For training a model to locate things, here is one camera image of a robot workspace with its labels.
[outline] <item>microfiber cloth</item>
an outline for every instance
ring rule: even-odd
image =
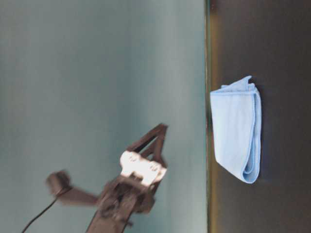
[[[260,164],[261,101],[251,77],[210,93],[216,161],[246,183]]]

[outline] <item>teal wall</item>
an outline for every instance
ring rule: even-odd
[[[52,200],[52,171],[100,193],[160,122],[169,171],[126,232],[206,232],[203,54],[201,0],[1,0],[1,232]],[[94,211],[57,204],[29,232],[84,232]]]
[[[169,167],[129,233],[206,232],[203,12],[202,0],[130,1],[131,138],[168,124]]]

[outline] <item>dark table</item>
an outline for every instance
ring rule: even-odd
[[[209,9],[209,88],[253,75],[262,100],[254,184],[216,163],[207,126],[209,232],[310,233],[311,1],[212,0]]]

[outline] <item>black cable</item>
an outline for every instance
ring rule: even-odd
[[[27,224],[27,226],[22,230],[21,233],[25,233],[26,230],[29,228],[29,226],[30,226],[34,221],[36,221],[37,218],[39,218],[40,216],[42,216],[48,209],[50,209],[50,208],[55,204],[55,202],[57,201],[57,199],[58,199],[60,196],[64,195],[65,193],[67,193],[67,192],[70,191],[70,190],[71,190],[71,188],[68,189],[68,190],[66,190],[66,191],[63,192],[63,193],[62,193],[62,190],[61,190],[61,191],[59,192],[59,194],[56,195],[56,198],[52,201],[52,203],[51,203],[50,205],[48,205],[44,210],[42,210],[36,217],[34,217],[34,218]]]

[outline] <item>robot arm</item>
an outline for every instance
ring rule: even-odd
[[[97,206],[86,233],[123,233],[126,226],[132,225],[132,213],[149,213],[155,202],[154,194],[167,170],[161,156],[166,129],[166,125],[159,124],[126,149],[120,158],[120,176],[108,182],[99,197],[72,186],[65,171],[52,173],[46,183],[55,200],[48,208],[56,200],[64,205]]]

